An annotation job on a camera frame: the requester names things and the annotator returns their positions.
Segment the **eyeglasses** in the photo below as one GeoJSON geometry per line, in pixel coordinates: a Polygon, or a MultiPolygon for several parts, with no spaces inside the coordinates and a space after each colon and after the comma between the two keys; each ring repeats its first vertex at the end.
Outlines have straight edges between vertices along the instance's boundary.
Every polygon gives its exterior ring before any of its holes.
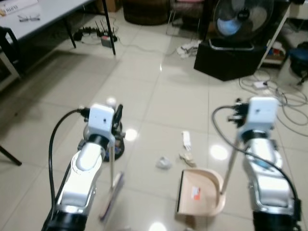
{"type": "Polygon", "coordinates": [[[36,14],[36,15],[30,15],[30,16],[26,16],[26,15],[18,15],[19,21],[20,22],[28,22],[28,21],[39,21],[40,20],[40,15],[36,14]]]}

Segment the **chair leg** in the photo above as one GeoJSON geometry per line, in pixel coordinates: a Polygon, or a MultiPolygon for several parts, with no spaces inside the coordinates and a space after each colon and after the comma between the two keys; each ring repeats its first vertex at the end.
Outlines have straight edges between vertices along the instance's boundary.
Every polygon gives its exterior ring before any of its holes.
{"type": "Polygon", "coordinates": [[[169,16],[168,23],[167,23],[166,35],[169,35],[168,34],[168,29],[169,29],[169,23],[170,23],[170,20],[171,20],[172,13],[174,13],[174,11],[170,12],[170,16],[169,16]]]}

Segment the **dustpan handle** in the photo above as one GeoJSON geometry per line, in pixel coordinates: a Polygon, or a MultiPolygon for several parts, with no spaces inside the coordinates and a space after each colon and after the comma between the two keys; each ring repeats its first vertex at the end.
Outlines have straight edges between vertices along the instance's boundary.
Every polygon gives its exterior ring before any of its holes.
{"type": "MultiPolygon", "coordinates": [[[[238,137],[236,137],[235,142],[234,142],[234,146],[238,147],[239,145],[240,145],[240,140],[239,140],[238,137]]],[[[228,169],[227,169],[227,172],[226,172],[226,175],[225,175],[225,179],[223,181],[223,185],[222,185],[220,194],[224,194],[226,192],[227,185],[228,185],[228,182],[229,182],[229,178],[230,178],[230,175],[231,175],[231,171],[232,171],[234,163],[235,163],[236,154],[237,154],[237,150],[233,148],[231,156],[230,156],[229,164],[228,164],[228,169]]]]}

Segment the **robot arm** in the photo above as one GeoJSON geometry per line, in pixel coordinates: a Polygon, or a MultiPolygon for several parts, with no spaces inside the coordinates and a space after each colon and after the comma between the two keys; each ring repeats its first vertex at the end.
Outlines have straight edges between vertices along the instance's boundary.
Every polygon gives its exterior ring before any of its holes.
{"type": "Polygon", "coordinates": [[[236,146],[242,141],[244,152],[253,154],[245,155],[243,167],[249,179],[256,231],[293,231],[300,220],[300,201],[279,171],[282,157],[269,139],[277,108],[278,101],[274,98],[253,97],[249,103],[237,101],[235,114],[229,118],[238,127],[236,146]]]}
{"type": "Polygon", "coordinates": [[[122,108],[119,106],[115,113],[112,107],[94,104],[85,113],[88,139],[71,160],[70,171],[58,192],[55,213],[45,230],[84,231],[105,153],[108,147],[114,149],[114,133],[120,123],[122,108]]]}

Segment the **dustpan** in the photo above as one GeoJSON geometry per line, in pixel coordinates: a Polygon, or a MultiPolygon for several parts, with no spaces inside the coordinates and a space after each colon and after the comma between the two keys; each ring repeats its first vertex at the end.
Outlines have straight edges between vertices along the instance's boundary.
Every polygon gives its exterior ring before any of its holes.
{"type": "Polygon", "coordinates": [[[190,168],[182,171],[177,214],[210,217],[220,213],[226,203],[226,188],[237,151],[233,149],[225,179],[210,169],[190,168]]]}

